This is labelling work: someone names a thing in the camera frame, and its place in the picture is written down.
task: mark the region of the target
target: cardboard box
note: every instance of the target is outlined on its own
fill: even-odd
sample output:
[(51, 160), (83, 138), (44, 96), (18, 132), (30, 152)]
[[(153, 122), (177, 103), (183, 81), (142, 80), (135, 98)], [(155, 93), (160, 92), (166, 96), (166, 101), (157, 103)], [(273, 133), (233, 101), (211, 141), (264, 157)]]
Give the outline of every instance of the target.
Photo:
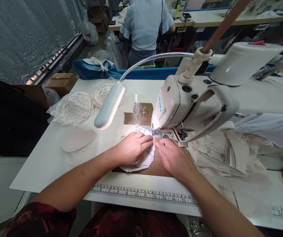
[(98, 33), (106, 33), (110, 24), (108, 8), (103, 6), (90, 7), (90, 21), (95, 24)]
[(55, 90), (59, 95), (67, 95), (77, 80), (73, 73), (55, 73), (45, 87)]
[(26, 97), (42, 106), (43, 108), (48, 109), (50, 107), (50, 103), (47, 100), (47, 97), (41, 85), (14, 85), (14, 87), (18, 87), (23, 90), (23, 94)]
[(103, 12), (102, 6), (90, 7), (90, 21), (94, 24), (100, 21), (104, 21), (106, 14)]

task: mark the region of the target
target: brown tape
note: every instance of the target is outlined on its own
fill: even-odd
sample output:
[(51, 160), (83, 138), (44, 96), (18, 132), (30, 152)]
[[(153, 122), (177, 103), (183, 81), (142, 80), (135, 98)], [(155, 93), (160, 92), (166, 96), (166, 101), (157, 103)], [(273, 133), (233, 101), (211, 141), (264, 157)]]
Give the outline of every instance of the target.
[(135, 103), (133, 113), (124, 113), (124, 124), (151, 126), (152, 112), (151, 103)]

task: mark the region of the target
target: worker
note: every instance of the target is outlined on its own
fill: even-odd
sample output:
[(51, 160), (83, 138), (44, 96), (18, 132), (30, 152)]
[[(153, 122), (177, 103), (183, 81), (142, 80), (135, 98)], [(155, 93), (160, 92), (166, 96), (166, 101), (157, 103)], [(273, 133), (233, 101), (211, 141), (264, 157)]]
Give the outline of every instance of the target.
[[(128, 55), (131, 65), (156, 55), (159, 29), (161, 34), (173, 33), (175, 24), (165, 0), (136, 0), (127, 7), (127, 14), (121, 25), (119, 38), (132, 39), (132, 50)], [(151, 65), (154, 60), (143, 65)]]
[[(214, 236), (263, 235), (196, 169), (189, 152), (172, 140), (130, 133), (119, 144), (73, 168), (41, 191), (15, 216), (3, 233), (10, 236), (69, 236), (75, 206), (108, 172), (136, 165), (155, 144), (166, 170), (194, 196)], [(175, 214), (106, 204), (88, 222), (80, 236), (188, 236)]]

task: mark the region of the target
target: sleeve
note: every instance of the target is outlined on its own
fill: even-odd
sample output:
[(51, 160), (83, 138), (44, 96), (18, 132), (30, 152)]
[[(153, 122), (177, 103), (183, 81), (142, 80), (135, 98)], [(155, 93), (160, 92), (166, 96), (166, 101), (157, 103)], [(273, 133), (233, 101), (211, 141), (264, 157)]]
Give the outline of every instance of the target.
[(126, 13), (124, 22), (122, 23), (121, 28), (119, 30), (119, 32), (122, 33), (124, 37), (128, 40), (130, 36), (130, 24), (132, 21), (132, 18), (131, 18), (132, 15), (130, 12), (131, 12), (130, 7), (127, 7), (127, 13)]
[(2, 237), (62, 236), (68, 237), (76, 218), (76, 209), (61, 212), (50, 205), (32, 202), (15, 216)]
[(162, 0), (162, 4), (162, 34), (164, 34), (174, 24), (174, 20), (168, 10), (165, 0)]

